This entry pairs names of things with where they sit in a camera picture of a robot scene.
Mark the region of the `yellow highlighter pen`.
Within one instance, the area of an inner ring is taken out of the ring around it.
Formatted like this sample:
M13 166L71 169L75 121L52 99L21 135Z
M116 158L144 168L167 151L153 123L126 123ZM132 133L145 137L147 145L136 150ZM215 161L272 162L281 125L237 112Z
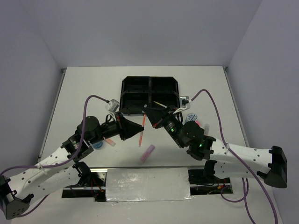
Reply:
M153 101L156 105L158 105L158 106L161 106L161 107L163 107L163 108L167 108L168 106L166 106L166 105L163 105L163 104L161 104L161 103L159 103L159 102L157 102L157 101Z

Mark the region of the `orange highlighter pen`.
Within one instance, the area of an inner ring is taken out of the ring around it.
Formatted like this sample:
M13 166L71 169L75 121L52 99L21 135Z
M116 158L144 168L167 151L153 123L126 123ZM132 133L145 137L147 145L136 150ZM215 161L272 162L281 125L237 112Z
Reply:
M145 122L146 122L146 114L143 115L143 120L142 120L142 127L143 128L145 126ZM142 145L143 132L144 132L144 130L140 132L139 143L138 143L139 147L141 147L141 145Z

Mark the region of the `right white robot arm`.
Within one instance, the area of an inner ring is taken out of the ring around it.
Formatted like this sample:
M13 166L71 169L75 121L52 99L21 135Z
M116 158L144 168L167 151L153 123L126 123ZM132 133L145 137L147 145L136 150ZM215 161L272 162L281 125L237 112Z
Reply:
M180 148L192 158L205 160L203 177L207 182L230 177L258 177L274 188L287 187L287 158L281 147L258 149L224 143L204 134L195 121L182 124L172 108L144 108L155 129L163 127Z

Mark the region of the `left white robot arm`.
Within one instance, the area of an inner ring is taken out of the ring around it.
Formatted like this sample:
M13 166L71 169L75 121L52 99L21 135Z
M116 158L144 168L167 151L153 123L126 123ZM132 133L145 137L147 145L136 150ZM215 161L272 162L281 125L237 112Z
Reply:
M5 218L22 217L34 201L60 188L88 185L92 173L82 159L93 152L92 145L114 136L127 140L143 130L142 125L119 112L103 124L94 116L85 117L75 133L50 156L18 175L0 175L0 208Z

